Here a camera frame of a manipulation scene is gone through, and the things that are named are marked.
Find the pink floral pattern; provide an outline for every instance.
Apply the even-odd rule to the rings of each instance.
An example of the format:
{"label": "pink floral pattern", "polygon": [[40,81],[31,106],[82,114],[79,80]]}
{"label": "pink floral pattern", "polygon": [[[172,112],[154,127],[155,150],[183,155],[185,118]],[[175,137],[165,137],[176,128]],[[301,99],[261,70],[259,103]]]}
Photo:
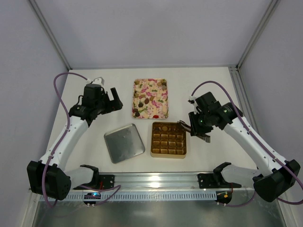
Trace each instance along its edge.
{"label": "pink floral pattern", "polygon": [[132,115],[138,119],[168,118],[168,90],[165,79],[137,79],[134,82]]}

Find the white robotic arm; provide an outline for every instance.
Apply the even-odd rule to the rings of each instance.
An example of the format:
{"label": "white robotic arm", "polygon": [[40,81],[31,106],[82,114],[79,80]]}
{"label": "white robotic arm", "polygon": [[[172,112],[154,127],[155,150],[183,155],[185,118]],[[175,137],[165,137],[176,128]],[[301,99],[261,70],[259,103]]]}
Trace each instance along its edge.
{"label": "white robotic arm", "polygon": [[[48,197],[63,200],[70,188],[83,184],[86,186],[98,184],[99,172],[96,167],[82,165],[69,172],[64,172],[64,170],[75,145],[92,121],[99,114],[120,110],[123,106],[115,88],[111,88],[114,100],[109,100],[107,92],[102,87],[103,84],[104,80],[97,78],[85,86],[82,103],[79,104],[80,100],[78,100],[78,103],[69,111],[69,127],[67,124],[64,126],[55,143],[38,162],[31,161],[28,164],[27,174],[32,192],[43,194],[43,189],[45,189]],[[47,167],[49,157],[52,159]],[[46,167],[45,188],[43,188],[42,175]]]}
{"label": "white robotic arm", "polygon": [[[214,180],[217,181],[218,187],[226,185],[226,183],[241,184],[254,188],[261,198],[272,202],[293,186],[295,179],[276,162],[276,159],[283,162],[295,175],[298,175],[300,165],[295,160],[287,161],[274,151],[250,126],[240,110],[238,112],[242,115],[241,119],[237,116],[231,103],[221,106],[211,92],[198,98],[191,98],[189,102],[195,107],[195,110],[189,113],[192,136],[206,134],[213,129],[213,126],[216,126],[234,138],[258,168],[255,170],[237,167],[231,163],[221,164],[214,170]],[[243,127],[241,121],[248,126],[249,131]],[[250,133],[256,136],[275,159],[257,143]]]}

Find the white wall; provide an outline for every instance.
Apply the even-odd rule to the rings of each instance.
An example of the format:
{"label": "white wall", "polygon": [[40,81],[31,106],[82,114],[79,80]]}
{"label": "white wall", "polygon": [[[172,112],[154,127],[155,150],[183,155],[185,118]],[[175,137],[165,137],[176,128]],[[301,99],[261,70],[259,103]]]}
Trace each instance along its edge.
{"label": "white wall", "polygon": [[270,0],[36,0],[72,68],[237,64]]}
{"label": "white wall", "polygon": [[[17,224],[27,165],[45,152],[57,112],[53,78],[65,71],[27,1],[0,3],[0,220]],[[62,89],[65,78],[58,84]]]}
{"label": "white wall", "polygon": [[[303,167],[303,1],[280,2],[241,72],[260,134]],[[303,169],[299,174],[303,180]],[[294,200],[303,199],[296,183]],[[302,218],[303,205],[296,207]]]}

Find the silver metal tray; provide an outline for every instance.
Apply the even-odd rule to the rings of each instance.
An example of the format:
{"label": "silver metal tray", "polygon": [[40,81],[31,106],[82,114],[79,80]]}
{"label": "silver metal tray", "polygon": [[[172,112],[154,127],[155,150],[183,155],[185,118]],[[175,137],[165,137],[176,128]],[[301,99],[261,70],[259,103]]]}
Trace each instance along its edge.
{"label": "silver metal tray", "polygon": [[144,153],[145,146],[134,124],[104,134],[113,163],[119,163]]}

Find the metal floor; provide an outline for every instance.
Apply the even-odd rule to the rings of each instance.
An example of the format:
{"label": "metal floor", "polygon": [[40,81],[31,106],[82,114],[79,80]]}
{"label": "metal floor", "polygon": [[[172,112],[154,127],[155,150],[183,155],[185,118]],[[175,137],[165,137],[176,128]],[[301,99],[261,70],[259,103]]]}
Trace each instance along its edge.
{"label": "metal floor", "polygon": [[[246,202],[253,191],[238,190],[231,204]],[[56,218],[54,215],[66,215]],[[49,210],[40,201],[34,227],[286,227],[277,201],[256,196],[243,208],[218,206],[214,201],[123,201],[97,207],[62,201]]]}

